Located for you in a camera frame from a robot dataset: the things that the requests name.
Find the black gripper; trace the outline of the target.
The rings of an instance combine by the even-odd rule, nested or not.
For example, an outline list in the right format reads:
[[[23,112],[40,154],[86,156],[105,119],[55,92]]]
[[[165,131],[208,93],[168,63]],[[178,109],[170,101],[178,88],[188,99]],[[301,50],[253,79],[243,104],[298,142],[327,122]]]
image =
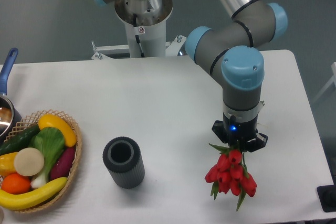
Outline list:
[[[258,108],[237,111],[223,108],[223,120],[216,120],[212,131],[224,144],[243,147],[244,152],[255,152],[264,148],[268,136],[257,131]]]

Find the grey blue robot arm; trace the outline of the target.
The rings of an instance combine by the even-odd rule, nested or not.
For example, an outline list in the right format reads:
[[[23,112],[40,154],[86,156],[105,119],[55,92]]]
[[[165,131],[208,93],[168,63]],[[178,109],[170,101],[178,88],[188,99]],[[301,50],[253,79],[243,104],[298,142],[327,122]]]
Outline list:
[[[127,33],[132,58],[166,56],[166,25],[172,0],[94,0],[114,3]],[[187,37],[185,51],[223,89],[223,118],[212,127],[217,137],[242,152],[266,146],[268,137],[257,130],[264,102],[260,99],[264,59],[258,47],[287,29],[285,10],[263,0],[220,0],[232,19],[215,31],[195,28]]]

